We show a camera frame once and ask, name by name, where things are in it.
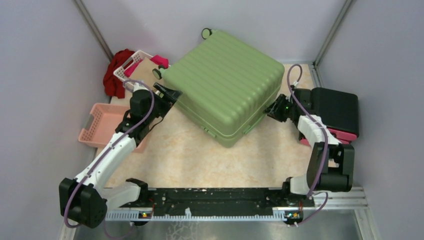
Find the green hard-shell suitcase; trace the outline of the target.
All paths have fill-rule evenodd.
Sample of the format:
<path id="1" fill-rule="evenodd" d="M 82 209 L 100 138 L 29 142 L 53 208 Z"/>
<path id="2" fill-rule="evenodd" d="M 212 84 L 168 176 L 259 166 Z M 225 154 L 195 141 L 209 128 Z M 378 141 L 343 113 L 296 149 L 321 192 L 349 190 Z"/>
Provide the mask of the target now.
<path id="1" fill-rule="evenodd" d="M 180 91 L 176 107 L 220 145 L 230 148 L 264 117 L 282 85 L 282 63 L 219 29 L 153 75 Z"/>

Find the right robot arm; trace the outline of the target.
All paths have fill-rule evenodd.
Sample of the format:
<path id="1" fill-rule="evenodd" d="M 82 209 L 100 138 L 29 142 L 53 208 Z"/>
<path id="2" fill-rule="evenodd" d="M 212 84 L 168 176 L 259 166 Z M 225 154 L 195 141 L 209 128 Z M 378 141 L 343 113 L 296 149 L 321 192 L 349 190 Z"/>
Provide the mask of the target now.
<path id="1" fill-rule="evenodd" d="M 312 148 L 306 173 L 285 182 L 293 195 L 310 197 L 314 191 L 348 192 L 353 185 L 355 149 L 359 133 L 357 95 L 323 87 L 289 87 L 265 109 L 279 122 L 292 121 L 299 141 Z"/>

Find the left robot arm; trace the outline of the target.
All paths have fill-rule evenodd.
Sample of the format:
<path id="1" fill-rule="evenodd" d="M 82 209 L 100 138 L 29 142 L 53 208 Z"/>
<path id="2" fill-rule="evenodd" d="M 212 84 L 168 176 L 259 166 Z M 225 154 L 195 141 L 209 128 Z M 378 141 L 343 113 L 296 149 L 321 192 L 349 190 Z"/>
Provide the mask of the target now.
<path id="1" fill-rule="evenodd" d="M 129 109 L 105 148 L 82 172 L 72 179 L 64 178 L 59 184 L 60 214 L 68 228 L 96 228 L 108 212 L 148 199 L 148 184 L 135 178 L 111 189 L 104 187 L 123 160 L 151 132 L 151 123 L 157 118 L 163 120 L 183 93 L 156 82 L 156 94 L 139 80 L 132 83 Z"/>

